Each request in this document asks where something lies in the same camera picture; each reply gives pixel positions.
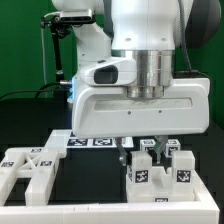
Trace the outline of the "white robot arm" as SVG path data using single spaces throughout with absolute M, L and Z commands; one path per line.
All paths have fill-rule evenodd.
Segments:
M 202 133 L 210 81 L 174 70 L 176 49 L 205 45 L 220 0 L 52 0 L 77 37 L 72 131 L 79 138 Z

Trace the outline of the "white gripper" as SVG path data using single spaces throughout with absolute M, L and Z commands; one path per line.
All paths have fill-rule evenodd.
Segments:
M 156 136 L 153 151 L 160 163 L 167 135 L 202 133 L 209 126 L 210 81 L 175 79 L 157 99 L 133 99 L 124 87 L 85 85 L 76 93 L 72 131 L 79 138 Z M 122 138 L 115 138 L 119 161 L 127 165 Z

